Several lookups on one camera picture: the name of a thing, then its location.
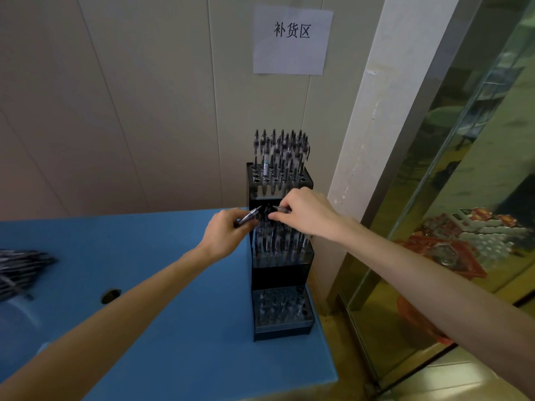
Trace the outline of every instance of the blue table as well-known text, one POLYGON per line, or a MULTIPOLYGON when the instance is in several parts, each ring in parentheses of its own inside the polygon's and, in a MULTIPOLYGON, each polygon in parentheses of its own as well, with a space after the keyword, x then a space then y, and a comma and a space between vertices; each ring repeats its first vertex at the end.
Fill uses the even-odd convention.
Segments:
MULTIPOLYGON (((0 222, 0 247, 60 262, 28 302, 0 303, 0 381, 103 305, 178 259, 215 210, 0 222)), ((235 400, 338 379, 319 320, 310 335, 252 341, 251 254, 244 240, 198 276, 86 400, 235 400)))

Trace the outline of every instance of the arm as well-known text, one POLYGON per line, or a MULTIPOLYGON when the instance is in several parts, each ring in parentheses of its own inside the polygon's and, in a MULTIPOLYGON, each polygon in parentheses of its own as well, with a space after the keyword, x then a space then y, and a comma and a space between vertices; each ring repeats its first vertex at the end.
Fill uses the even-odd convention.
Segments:
POLYGON ((535 399, 535 321, 442 266, 338 215, 310 189, 281 202, 291 214, 271 219, 337 242, 407 298, 432 323, 492 370, 535 399))
POLYGON ((214 215, 195 249, 51 343, 0 385, 0 401, 82 399, 180 290, 236 249, 256 225, 234 229, 247 212, 214 215))

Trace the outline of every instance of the black pen display stand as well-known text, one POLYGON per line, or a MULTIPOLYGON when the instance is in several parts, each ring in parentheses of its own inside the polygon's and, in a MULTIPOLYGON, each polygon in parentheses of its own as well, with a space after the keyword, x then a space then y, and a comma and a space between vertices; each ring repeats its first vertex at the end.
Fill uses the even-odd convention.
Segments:
MULTIPOLYGON (((313 181, 306 168, 303 174, 288 175, 284 183, 273 177, 262 177, 261 165, 256 169, 247 163, 247 202, 249 209, 261 207, 260 215, 279 205, 291 188, 313 188, 313 181)), ((271 230, 277 231, 283 240, 276 251, 275 236, 267 238, 256 228, 249 236, 251 243, 251 301, 254 317, 254 341, 284 336, 309 334, 315 318, 305 284, 314 259, 311 243, 305 236, 280 223, 270 221, 271 230), (284 240, 291 237, 290 245, 284 240)))

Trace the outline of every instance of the empty hole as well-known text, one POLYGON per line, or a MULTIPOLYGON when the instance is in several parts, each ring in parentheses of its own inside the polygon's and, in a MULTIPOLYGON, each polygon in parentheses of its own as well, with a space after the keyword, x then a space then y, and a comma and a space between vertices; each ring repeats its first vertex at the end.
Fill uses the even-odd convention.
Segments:
POLYGON ((111 290, 107 290, 101 297, 101 303, 103 303, 104 305, 109 304, 116 298, 119 298, 120 295, 121 290, 119 290, 118 288, 112 288, 111 290))

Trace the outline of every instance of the paper sign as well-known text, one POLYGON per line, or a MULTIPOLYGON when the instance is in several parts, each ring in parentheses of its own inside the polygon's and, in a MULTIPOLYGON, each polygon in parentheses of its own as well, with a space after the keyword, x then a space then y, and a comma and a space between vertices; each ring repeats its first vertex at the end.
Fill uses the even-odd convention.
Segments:
POLYGON ((254 73, 323 74, 332 11, 257 5, 254 10, 254 73))

